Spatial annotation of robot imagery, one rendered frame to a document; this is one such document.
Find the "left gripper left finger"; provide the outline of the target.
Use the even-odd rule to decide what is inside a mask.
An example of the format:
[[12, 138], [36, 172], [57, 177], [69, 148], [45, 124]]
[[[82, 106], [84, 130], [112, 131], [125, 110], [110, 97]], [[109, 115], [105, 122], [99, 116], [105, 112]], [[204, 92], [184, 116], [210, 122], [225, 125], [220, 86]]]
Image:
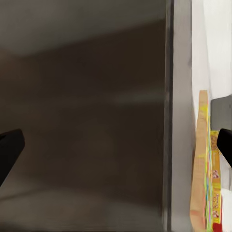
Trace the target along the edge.
[[0, 133], [0, 187], [25, 147], [21, 129]]

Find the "jigsaw puzzle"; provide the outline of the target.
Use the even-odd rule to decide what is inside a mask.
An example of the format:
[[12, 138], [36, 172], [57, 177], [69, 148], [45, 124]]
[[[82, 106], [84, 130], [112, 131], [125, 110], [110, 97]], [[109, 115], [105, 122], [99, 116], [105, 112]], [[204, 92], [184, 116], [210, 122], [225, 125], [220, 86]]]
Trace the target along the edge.
[[190, 219], [195, 232], [213, 232], [213, 162], [208, 111], [208, 92], [200, 90], [190, 199]]

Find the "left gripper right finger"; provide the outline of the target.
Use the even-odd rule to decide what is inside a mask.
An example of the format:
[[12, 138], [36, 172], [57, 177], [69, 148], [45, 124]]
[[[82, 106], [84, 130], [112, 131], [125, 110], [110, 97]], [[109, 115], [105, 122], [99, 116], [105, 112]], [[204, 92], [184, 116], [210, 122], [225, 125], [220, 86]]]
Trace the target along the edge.
[[232, 166], [232, 130], [222, 128], [217, 138], [217, 147]]

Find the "board game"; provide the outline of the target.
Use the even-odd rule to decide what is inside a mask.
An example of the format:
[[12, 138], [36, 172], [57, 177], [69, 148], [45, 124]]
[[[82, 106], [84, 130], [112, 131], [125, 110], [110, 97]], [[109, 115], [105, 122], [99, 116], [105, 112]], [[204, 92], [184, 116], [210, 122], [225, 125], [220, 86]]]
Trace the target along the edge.
[[220, 224], [221, 219], [221, 167], [220, 150], [217, 147], [218, 131], [211, 130], [211, 147], [213, 162], [213, 221]]

